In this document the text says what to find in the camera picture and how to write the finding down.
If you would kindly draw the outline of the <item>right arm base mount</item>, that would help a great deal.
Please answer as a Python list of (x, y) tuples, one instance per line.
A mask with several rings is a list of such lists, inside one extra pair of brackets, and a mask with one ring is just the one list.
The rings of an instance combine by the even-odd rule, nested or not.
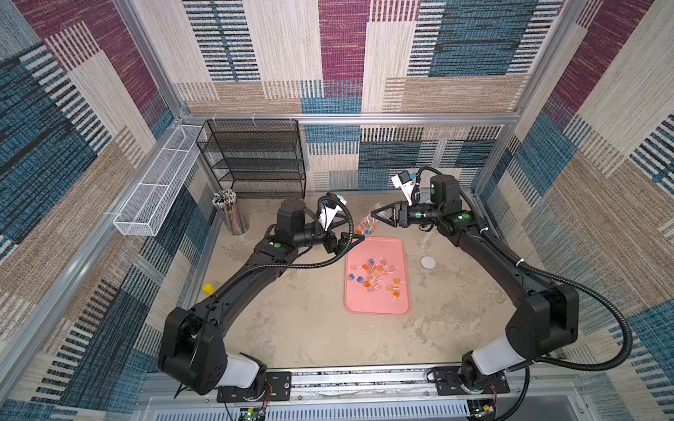
[(507, 394), (510, 387), (503, 372), (482, 375), (473, 368), (461, 365), (430, 368), (426, 381), (435, 386), (440, 396), (461, 396), (481, 394)]

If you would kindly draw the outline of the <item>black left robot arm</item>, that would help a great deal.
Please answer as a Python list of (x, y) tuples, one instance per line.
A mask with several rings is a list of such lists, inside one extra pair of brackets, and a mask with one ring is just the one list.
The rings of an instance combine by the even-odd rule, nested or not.
[(204, 396), (229, 388), (246, 398), (268, 390), (267, 367), (247, 355), (230, 355), (224, 339), (243, 310), (287, 270), (326, 268), (362, 243), (346, 200), (328, 192), (310, 212), (301, 199), (285, 200), (277, 222), (266, 231), (245, 264), (219, 289), (166, 317), (159, 370)]

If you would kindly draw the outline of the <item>candy jar clear plastic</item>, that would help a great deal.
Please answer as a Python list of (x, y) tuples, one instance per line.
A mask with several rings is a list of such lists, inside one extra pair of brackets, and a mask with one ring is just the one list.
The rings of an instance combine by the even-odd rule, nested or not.
[(422, 250), (426, 250), (430, 247), (430, 243), (433, 240), (434, 234), (431, 232), (425, 233), (422, 238), (418, 241), (418, 247)]

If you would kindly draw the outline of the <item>white jar lid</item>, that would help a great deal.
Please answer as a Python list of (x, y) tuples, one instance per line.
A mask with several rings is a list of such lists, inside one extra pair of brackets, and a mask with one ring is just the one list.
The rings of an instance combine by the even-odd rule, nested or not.
[(436, 268), (437, 262), (435, 258), (433, 258), (432, 256), (424, 255), (421, 258), (421, 266), (423, 266), (423, 268), (427, 270), (433, 270), (434, 268)]

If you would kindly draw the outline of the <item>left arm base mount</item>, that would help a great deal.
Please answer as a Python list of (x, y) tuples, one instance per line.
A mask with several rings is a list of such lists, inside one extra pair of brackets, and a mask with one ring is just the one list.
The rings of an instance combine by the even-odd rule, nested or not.
[(218, 387), (217, 402), (287, 402), (291, 398), (291, 386), (290, 371), (268, 371), (264, 377), (258, 376), (247, 389), (233, 386)]

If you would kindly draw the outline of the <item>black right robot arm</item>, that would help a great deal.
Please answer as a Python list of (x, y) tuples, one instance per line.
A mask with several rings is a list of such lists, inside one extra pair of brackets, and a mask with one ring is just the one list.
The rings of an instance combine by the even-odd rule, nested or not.
[(463, 356), (461, 371), (467, 386), (475, 387), (510, 368), (526, 367), (576, 341), (579, 293), (514, 261), (509, 248), (491, 234), (486, 221), (472, 210), (473, 204), (456, 178), (432, 176), (427, 203), (415, 201), (419, 179), (409, 172), (394, 175), (391, 182), (402, 190), (404, 200), (374, 210), (373, 217), (393, 227), (432, 226), (472, 257), (514, 305), (514, 315), (504, 334)]

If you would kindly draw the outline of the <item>candy jar patterned lid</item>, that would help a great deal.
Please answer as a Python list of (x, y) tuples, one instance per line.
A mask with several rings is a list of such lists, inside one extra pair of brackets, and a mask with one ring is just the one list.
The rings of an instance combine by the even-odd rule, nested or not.
[(368, 210), (356, 225), (355, 234), (369, 237), (377, 230), (378, 220), (372, 216), (372, 212), (377, 210), (381, 203), (375, 203), (370, 210)]

